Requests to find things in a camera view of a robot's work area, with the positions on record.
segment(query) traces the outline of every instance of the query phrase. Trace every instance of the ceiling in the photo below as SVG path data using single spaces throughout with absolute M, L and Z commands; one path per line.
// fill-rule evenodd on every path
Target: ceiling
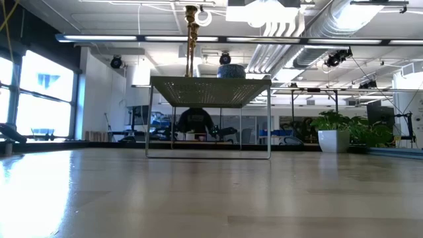
M 64 33 L 82 34 L 187 34 L 184 12 L 176 6 L 178 12 L 170 11 L 171 7 L 160 6 L 161 11 L 148 6 L 111 5 L 109 3 L 82 3 L 78 0 L 21 0 L 21 5 L 53 27 Z M 226 1 L 215 0 L 213 10 L 224 11 Z M 322 9 L 328 0 L 315 0 L 315 6 L 305 12 L 306 24 Z M 422 11 L 423 1 L 410 0 L 409 11 Z M 412 13 L 378 13 L 369 24 L 355 33 L 355 37 L 381 38 L 423 38 L 423 15 Z M 264 27 L 253 28 L 244 22 L 226 22 L 225 17 L 213 14 L 209 26 L 201 27 L 199 34 L 224 36 L 260 36 Z M 111 48 L 138 48 L 146 50 L 157 72 L 162 75 L 183 75 L 184 66 L 178 62 L 180 44 L 153 43 L 107 43 L 92 47 L 94 54 L 111 59 Z M 199 66 L 201 74 L 215 75 L 219 57 L 223 51 L 231 54 L 233 63 L 248 64 L 256 48 L 253 44 L 199 44 L 202 48 L 203 64 Z M 398 67 L 412 59 L 423 58 L 423 48 L 418 47 L 353 47 L 354 58 L 366 73 L 377 72 L 379 87 L 391 86 L 392 73 Z M 134 56 L 124 56 L 128 61 L 137 61 Z M 357 79 L 364 77 L 361 69 L 352 60 L 347 60 L 335 70 L 326 72 L 322 69 L 323 61 L 305 71 L 302 80 L 297 84 L 302 87 L 323 87 L 330 83 L 334 87 L 347 87 Z

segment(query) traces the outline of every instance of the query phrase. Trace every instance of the wooden floor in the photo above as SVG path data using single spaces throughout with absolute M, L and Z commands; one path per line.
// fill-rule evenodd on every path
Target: wooden floor
M 143 154 L 82 149 L 0 159 L 0 237 L 423 236 L 423 161 Z

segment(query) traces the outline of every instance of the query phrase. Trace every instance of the shelf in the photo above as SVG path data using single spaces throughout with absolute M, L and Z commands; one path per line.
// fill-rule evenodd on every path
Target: shelf
M 242 108 L 271 84 L 269 79 L 151 77 L 152 87 L 173 107 Z

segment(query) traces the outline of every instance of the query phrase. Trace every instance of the potted plant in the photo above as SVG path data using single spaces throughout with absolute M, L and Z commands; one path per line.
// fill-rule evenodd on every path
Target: potted plant
M 351 141 L 367 147 L 385 147 L 392 139 L 392 131 L 386 125 L 376 122 L 369 125 L 369 121 L 361 116 L 351 118 L 349 122 Z
M 350 119 L 338 112 L 329 110 L 311 123 L 319 129 L 319 145 L 323 152 L 345 153 L 350 146 Z

